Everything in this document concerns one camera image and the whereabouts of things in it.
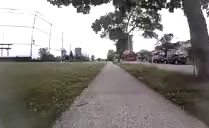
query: distant trees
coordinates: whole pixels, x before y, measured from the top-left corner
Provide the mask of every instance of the distant trees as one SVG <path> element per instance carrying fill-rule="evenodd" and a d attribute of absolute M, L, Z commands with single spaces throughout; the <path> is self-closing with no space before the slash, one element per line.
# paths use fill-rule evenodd
<path fill-rule="evenodd" d="M 151 57 L 152 57 L 152 52 L 151 51 L 148 51 L 148 50 L 140 50 L 138 53 L 138 56 L 139 56 L 139 59 L 140 60 L 151 60 Z"/>
<path fill-rule="evenodd" d="M 91 61 L 95 61 L 95 56 L 94 55 L 91 56 Z"/>
<path fill-rule="evenodd" d="M 157 46 L 155 47 L 155 50 L 161 50 L 164 52 L 165 57 L 167 57 L 168 51 L 170 49 L 175 49 L 176 47 L 179 46 L 179 43 L 172 43 L 173 39 L 173 34 L 169 33 L 169 34 L 164 34 L 164 36 L 162 36 L 158 42 L 157 42 Z"/>
<path fill-rule="evenodd" d="M 40 48 L 39 57 L 43 61 L 54 61 L 56 59 L 54 55 L 49 53 L 48 48 Z"/>
<path fill-rule="evenodd" d="M 109 50 L 107 53 L 107 60 L 108 61 L 113 61 L 115 57 L 115 51 L 114 50 Z"/>

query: tree trunk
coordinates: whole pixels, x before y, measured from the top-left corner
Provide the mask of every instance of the tree trunk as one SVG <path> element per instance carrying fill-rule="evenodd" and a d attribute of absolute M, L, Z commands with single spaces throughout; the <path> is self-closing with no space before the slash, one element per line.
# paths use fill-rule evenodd
<path fill-rule="evenodd" d="M 200 0 L 184 0 L 183 5 L 189 24 L 198 77 L 209 80 L 209 35 Z"/>

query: parked car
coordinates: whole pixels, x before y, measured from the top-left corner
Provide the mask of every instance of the parked car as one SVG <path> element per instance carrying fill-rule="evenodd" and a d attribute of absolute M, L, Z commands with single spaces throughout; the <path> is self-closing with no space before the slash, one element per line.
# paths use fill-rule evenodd
<path fill-rule="evenodd" d="M 164 63 L 164 57 L 161 55 L 154 55 L 152 57 L 153 63 Z"/>
<path fill-rule="evenodd" d="M 173 55 L 165 59 L 165 62 L 168 64 L 186 64 L 187 63 L 187 56 L 183 54 Z"/>

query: building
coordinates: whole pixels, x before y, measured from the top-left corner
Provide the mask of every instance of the building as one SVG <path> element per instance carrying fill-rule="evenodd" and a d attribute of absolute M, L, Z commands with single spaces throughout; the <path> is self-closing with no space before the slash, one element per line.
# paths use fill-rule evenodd
<path fill-rule="evenodd" d="M 81 56 L 82 55 L 81 48 L 79 48 L 79 47 L 75 48 L 74 52 L 75 52 L 75 56 Z"/>
<path fill-rule="evenodd" d="M 191 48 L 191 41 L 179 41 L 180 46 L 176 50 L 176 54 L 184 54 L 188 56 L 188 49 Z"/>

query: concrete sidewalk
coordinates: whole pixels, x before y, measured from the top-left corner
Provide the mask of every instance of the concrete sidewalk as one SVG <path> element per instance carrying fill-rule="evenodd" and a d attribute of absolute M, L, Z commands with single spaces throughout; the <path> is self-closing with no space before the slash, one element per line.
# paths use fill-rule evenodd
<path fill-rule="evenodd" d="M 107 64 L 54 128 L 207 128 L 124 70 Z"/>

